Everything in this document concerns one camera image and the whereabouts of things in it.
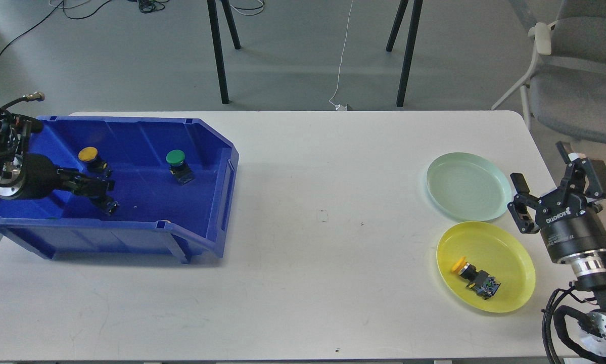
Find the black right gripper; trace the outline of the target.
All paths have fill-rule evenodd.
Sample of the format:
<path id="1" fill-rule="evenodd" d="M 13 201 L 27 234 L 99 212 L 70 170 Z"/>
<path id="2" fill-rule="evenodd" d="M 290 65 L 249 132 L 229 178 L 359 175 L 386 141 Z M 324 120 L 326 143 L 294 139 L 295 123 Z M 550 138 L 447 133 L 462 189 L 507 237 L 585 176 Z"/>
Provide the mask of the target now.
<path id="1" fill-rule="evenodd" d="M 555 143 L 566 170 L 560 195 L 532 196 L 522 173 L 511 173 L 515 196 L 507 204 L 522 234 L 540 233 L 550 260 L 568 263 L 573 255 L 606 254 L 606 230 L 597 205 L 606 200 L 606 164 L 573 151 L 571 143 Z M 535 219 L 528 209 L 536 212 Z"/>

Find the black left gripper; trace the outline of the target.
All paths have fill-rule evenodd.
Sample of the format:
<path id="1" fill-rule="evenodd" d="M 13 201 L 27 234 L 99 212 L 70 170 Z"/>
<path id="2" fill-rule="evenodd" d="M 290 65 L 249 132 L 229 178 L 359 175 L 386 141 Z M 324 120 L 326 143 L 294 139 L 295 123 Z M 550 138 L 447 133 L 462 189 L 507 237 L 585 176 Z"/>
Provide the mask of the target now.
<path id="1" fill-rule="evenodd" d="M 0 187 L 3 200 L 39 200 L 53 191 L 67 191 L 89 199 L 105 198 L 115 189 L 113 179 L 93 177 L 75 168 L 58 168 L 42 154 L 27 154 L 24 158 L 22 180 L 11 187 Z"/>

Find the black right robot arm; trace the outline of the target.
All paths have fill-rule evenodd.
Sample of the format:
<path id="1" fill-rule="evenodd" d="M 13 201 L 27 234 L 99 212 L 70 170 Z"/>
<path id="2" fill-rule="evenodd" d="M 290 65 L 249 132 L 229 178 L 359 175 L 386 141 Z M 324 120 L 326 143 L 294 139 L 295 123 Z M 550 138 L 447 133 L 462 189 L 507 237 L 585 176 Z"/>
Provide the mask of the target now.
<path id="1" fill-rule="evenodd" d="M 548 362 L 562 362 L 552 338 L 557 334 L 577 356 L 606 363 L 606 230 L 599 217 L 606 165 L 567 142 L 556 147 L 566 164 L 559 186 L 536 197 L 521 173 L 511 173 L 515 195 L 507 209 L 521 233 L 539 233 L 550 260 L 570 265 L 576 277 L 568 288 L 555 289 L 542 311 Z"/>

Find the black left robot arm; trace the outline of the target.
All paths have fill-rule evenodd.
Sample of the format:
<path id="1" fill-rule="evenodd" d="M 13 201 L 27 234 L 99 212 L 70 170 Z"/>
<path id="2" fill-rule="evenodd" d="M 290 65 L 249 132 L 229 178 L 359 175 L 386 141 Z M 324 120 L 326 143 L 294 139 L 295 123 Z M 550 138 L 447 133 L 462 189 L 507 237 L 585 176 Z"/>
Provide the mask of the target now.
<path id="1" fill-rule="evenodd" d="M 108 192 L 113 191 L 115 182 L 110 179 L 109 164 L 100 159 L 95 148 L 79 152 L 90 174 L 60 167 L 46 155 L 30 152 L 31 136 L 41 133 L 44 123 L 34 117 L 14 114 L 9 107 L 44 99 L 44 93 L 33 92 L 0 106 L 0 198 L 41 200 L 58 190 L 88 198 L 103 209 L 113 209 L 118 203 Z"/>

